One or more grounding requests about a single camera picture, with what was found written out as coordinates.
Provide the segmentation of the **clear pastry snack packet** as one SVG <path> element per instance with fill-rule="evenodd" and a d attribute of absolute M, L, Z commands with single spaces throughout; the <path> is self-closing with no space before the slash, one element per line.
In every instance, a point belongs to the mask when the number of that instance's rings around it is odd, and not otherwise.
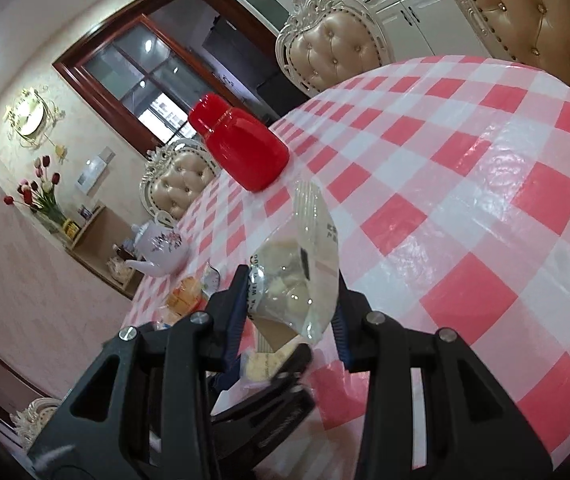
<path fill-rule="evenodd" d="M 339 235 L 320 188 L 294 187 L 292 214 L 251 255 L 248 314 L 288 327 L 317 344 L 334 316 Z"/>

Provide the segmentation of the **orange bread snack packet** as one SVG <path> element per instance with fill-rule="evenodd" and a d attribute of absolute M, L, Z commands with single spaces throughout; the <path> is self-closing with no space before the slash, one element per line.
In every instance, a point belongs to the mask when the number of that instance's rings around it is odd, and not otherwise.
<path fill-rule="evenodd" d="M 166 297 L 166 307 L 179 318 L 184 318 L 201 304 L 201 299 L 201 282 L 194 276 L 188 276 Z"/>

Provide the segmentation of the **white floral teapot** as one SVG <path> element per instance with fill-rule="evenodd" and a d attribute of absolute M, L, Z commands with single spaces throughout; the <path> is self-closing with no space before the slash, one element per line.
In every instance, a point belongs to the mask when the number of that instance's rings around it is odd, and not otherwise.
<path fill-rule="evenodd" d="M 181 270 L 187 262 L 189 244 L 175 228 L 169 228 L 156 220 L 140 227 L 134 249 L 141 259 L 128 259 L 124 264 L 152 278 L 162 278 Z"/>

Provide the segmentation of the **wooden corner shelf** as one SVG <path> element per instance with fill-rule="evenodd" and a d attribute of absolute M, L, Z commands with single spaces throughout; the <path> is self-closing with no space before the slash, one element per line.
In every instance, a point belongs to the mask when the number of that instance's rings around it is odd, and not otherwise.
<path fill-rule="evenodd" d="M 104 204 L 98 203 L 79 234 L 67 244 L 66 252 L 111 288 L 126 298 L 133 299 L 143 274 L 118 263 L 116 249 L 131 234 L 128 222 Z"/>

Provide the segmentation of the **yellow jar on shelf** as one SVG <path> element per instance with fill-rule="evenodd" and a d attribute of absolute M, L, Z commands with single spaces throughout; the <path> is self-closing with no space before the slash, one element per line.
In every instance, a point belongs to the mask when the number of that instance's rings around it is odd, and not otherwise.
<path fill-rule="evenodd" d="M 62 225 L 62 230 L 69 240 L 75 240 L 80 232 L 79 225 L 72 219 L 67 219 Z"/>

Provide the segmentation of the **red white checkered tablecloth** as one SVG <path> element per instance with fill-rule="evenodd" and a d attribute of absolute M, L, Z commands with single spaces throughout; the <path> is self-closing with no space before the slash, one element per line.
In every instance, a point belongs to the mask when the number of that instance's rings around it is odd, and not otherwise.
<path fill-rule="evenodd" d="M 350 289 L 402 325 L 462 335 L 541 438 L 570 455 L 570 88 L 447 55 L 381 67 L 276 122 L 288 167 L 251 194 L 227 174 L 178 222 L 188 275 L 229 280 L 322 190 Z"/>

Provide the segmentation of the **beige tufted chair middle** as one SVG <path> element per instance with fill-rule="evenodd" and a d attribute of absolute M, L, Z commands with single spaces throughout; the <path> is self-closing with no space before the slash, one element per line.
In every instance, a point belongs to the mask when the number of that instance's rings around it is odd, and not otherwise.
<path fill-rule="evenodd" d="M 140 180 L 140 201 L 153 217 L 165 211 L 180 220 L 190 205 L 221 172 L 204 144 L 178 139 L 147 152 Z"/>

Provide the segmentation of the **tulip flower vase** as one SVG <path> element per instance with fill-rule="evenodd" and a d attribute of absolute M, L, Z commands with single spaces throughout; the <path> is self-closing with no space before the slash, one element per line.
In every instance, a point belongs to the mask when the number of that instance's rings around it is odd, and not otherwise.
<path fill-rule="evenodd" d="M 49 229 L 61 232 L 68 220 L 60 208 L 56 198 L 56 186 L 60 182 L 58 172 L 50 173 L 52 159 L 43 155 L 33 162 L 34 179 L 22 180 L 17 186 L 17 196 L 6 195 L 3 203 L 6 206 L 23 206 L 38 220 L 43 220 Z"/>

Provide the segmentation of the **red thermos jug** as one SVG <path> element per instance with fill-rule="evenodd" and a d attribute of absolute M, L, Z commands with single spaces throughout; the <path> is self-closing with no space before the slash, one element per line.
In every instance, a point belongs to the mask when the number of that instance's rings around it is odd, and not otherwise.
<path fill-rule="evenodd" d="M 219 165 L 245 190 L 268 188 L 289 162 L 287 145 L 245 110 L 206 93 L 188 114 Z"/>

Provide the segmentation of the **beige tufted chair far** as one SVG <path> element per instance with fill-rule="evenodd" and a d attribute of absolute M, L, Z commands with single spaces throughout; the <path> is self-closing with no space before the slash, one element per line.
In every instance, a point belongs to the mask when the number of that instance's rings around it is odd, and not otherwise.
<path fill-rule="evenodd" d="M 394 62 L 385 29 L 360 0 L 292 0 L 275 56 L 289 81 L 310 98 Z"/>

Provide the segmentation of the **wall thermostat panel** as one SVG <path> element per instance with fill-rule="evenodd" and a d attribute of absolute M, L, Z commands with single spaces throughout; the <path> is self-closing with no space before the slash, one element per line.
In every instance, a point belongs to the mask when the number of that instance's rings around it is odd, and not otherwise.
<path fill-rule="evenodd" d="M 113 159 L 114 151 L 111 148 L 104 148 L 93 158 L 87 159 L 82 172 L 76 179 L 76 188 L 84 195 L 90 194 Z"/>

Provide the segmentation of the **white wall clock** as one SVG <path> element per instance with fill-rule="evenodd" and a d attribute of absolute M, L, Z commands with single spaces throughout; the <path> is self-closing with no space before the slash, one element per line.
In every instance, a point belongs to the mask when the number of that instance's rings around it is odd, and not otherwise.
<path fill-rule="evenodd" d="M 3 122 L 9 128 L 8 138 L 16 138 L 22 148 L 36 150 L 45 143 L 55 145 L 50 135 L 66 113 L 43 96 L 46 90 L 22 88 L 5 108 Z"/>

